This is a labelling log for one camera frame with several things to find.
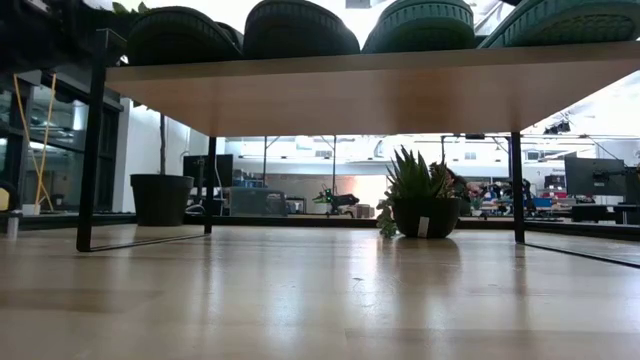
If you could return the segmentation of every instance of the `wooden tabletop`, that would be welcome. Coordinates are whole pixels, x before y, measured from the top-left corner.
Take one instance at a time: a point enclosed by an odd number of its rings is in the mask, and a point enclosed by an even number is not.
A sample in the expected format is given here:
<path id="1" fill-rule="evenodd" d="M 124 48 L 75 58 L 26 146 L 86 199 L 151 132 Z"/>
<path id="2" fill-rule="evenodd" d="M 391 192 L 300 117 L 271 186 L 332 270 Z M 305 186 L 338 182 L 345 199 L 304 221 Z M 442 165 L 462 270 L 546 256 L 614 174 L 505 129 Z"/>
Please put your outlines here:
<path id="1" fill-rule="evenodd" d="M 520 131 L 640 68 L 636 42 L 109 69 L 213 136 Z"/>

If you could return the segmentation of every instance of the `small plant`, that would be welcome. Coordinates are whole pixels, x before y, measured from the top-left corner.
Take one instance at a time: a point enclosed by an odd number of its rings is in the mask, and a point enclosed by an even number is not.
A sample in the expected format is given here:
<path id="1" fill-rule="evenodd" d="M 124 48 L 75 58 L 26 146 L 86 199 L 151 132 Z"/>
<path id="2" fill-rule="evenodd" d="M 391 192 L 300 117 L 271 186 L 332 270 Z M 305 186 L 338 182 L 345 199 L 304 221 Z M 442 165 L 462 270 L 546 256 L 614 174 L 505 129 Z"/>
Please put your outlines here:
<path id="1" fill-rule="evenodd" d="M 391 160 L 393 170 L 387 168 L 387 179 L 391 183 L 389 190 L 384 193 L 387 198 L 377 206 L 378 210 L 382 210 L 377 218 L 378 227 L 385 238 L 390 238 L 397 232 L 392 217 L 392 207 L 396 200 L 450 198 L 454 195 L 453 178 L 444 160 L 427 166 L 419 152 L 417 158 L 413 151 L 407 151 L 404 147 L 400 152 L 396 151 L 396 160 Z"/>

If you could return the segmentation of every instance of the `equipment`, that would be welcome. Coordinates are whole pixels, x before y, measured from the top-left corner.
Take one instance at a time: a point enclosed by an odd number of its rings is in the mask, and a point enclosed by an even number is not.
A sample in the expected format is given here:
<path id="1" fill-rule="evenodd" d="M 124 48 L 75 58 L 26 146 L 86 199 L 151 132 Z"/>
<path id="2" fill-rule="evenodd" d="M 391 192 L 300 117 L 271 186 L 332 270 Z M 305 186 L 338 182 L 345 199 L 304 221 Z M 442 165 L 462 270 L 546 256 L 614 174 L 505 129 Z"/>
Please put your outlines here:
<path id="1" fill-rule="evenodd" d="M 331 212 L 327 212 L 327 215 L 338 215 L 341 213 L 341 207 L 354 206 L 360 202 L 360 199 L 353 196 L 353 194 L 334 195 L 331 189 L 322 185 L 322 191 L 319 195 L 313 198 L 313 202 L 316 204 L 331 204 Z"/>
<path id="2" fill-rule="evenodd" d="M 570 195 L 627 195 L 622 160 L 566 157 L 564 166 Z"/>
<path id="3" fill-rule="evenodd" d="M 213 187 L 231 187 L 233 185 L 233 155 L 216 156 L 217 175 Z M 182 175 L 196 179 L 196 187 L 207 186 L 207 157 L 201 155 L 185 156 L 182 163 Z"/>

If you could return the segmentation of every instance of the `leaf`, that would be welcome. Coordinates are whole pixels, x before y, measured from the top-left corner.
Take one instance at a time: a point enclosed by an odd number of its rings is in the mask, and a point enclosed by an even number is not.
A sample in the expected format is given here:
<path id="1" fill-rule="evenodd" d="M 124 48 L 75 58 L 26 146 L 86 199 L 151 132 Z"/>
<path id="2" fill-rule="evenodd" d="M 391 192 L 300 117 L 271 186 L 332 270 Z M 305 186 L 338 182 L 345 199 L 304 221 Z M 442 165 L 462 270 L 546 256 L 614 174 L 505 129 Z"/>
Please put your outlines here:
<path id="1" fill-rule="evenodd" d="M 138 12 L 140 14 L 144 14 L 147 11 L 149 11 L 149 8 L 147 7 L 147 5 L 144 4 L 144 1 L 140 3 L 140 5 L 138 5 Z"/>
<path id="2" fill-rule="evenodd" d="M 127 10 L 126 7 L 124 7 L 124 5 L 120 4 L 119 2 L 114 1 L 113 3 L 111 3 L 113 5 L 113 12 L 116 14 L 128 14 L 129 10 Z"/>

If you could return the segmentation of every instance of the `white wall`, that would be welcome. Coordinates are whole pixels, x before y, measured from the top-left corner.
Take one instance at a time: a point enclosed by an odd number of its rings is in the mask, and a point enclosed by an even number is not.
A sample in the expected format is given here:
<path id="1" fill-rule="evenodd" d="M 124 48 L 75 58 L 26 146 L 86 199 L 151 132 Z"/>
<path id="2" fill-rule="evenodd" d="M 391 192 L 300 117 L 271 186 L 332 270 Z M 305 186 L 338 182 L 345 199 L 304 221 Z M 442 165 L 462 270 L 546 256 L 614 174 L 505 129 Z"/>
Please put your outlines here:
<path id="1" fill-rule="evenodd" d="M 131 174 L 160 172 L 160 114 L 145 106 L 133 108 L 123 99 L 120 113 L 116 171 L 114 179 L 113 211 L 135 211 Z M 182 153 L 188 150 L 189 128 L 167 118 L 168 175 L 182 175 Z"/>

